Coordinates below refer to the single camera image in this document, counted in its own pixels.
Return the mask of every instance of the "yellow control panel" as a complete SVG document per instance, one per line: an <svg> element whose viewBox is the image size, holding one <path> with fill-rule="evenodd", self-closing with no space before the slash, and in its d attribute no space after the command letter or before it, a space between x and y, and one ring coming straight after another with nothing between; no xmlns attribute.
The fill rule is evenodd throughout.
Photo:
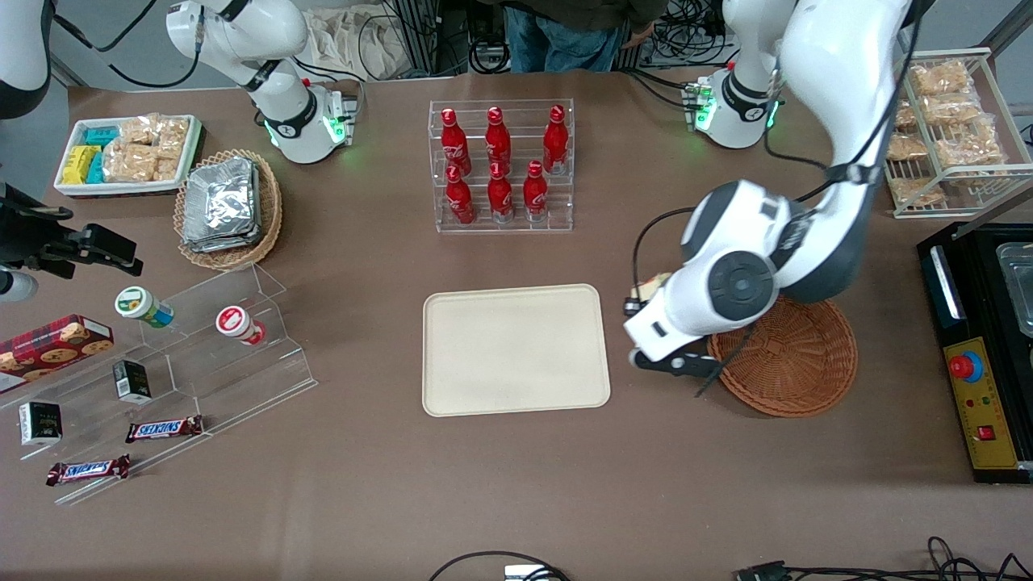
<svg viewBox="0 0 1033 581"><path fill-rule="evenodd" d="M969 459L976 469L1015 469L1019 461L1001 409L982 337L943 349L962 420Z"/></svg>

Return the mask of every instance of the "red emergency stop button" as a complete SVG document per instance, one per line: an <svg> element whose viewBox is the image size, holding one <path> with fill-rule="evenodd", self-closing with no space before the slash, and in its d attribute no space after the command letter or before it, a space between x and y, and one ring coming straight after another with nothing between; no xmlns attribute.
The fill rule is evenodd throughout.
<svg viewBox="0 0 1033 581"><path fill-rule="evenodd" d="M982 378L982 360L972 351L956 355L947 362L950 375L974 384Z"/></svg>

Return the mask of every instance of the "red button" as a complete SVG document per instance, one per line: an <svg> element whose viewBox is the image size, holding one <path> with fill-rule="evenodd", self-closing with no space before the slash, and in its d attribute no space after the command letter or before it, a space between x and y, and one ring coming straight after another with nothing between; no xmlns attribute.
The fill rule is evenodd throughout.
<svg viewBox="0 0 1033 581"><path fill-rule="evenodd" d="M950 370L950 374L959 379L968 379L975 373L975 365L972 360L963 355L950 358L950 361L947 362L947 368Z"/></svg>

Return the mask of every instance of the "jeans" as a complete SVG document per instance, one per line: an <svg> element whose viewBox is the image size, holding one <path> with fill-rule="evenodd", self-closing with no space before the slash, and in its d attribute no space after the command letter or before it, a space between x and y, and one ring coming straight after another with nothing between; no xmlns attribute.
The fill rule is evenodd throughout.
<svg viewBox="0 0 1033 581"><path fill-rule="evenodd" d="M513 72L605 72L620 48L621 29L571 30L558 22L505 8L506 41Z"/></svg>

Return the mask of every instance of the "brown table surface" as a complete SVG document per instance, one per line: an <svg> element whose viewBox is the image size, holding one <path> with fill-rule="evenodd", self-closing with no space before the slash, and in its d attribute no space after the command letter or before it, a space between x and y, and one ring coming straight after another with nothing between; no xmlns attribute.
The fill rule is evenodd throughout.
<svg viewBox="0 0 1033 581"><path fill-rule="evenodd" d="M696 71L680 77L693 79ZM1029 488L970 482L914 245L945 225L887 215L883 193L859 279L836 299L860 351L827 414L760 417L716 387L632 369L621 303L639 228L738 178L795 194L819 182L761 148L722 150L681 113L618 74L463 75L369 86L355 145L286 161L252 124L244 91L71 90L72 120L196 115L205 153L259 152L285 192L263 263L319 386L212 442L72 508L0 438L0 572L6 581L183 578L427 579L468 551L509 549L583 581L726 579L772 559L917 567L927 537L985 564L1033 546ZM431 214L431 99L573 97L573 233L438 235ZM803 106L779 112L773 145L827 159ZM67 201L139 244L139 283L159 296L213 275L176 250L170 197ZM657 226L644 276L678 265L685 219ZM74 310L119 323L134 282L101 267L40 277L32 302L0 307L0 336ZM433 293L587 282L603 307L613 395L597 409L435 419L420 405L424 300ZM8 435L14 428L8 426ZM502 560L447 579L500 579Z"/></svg>

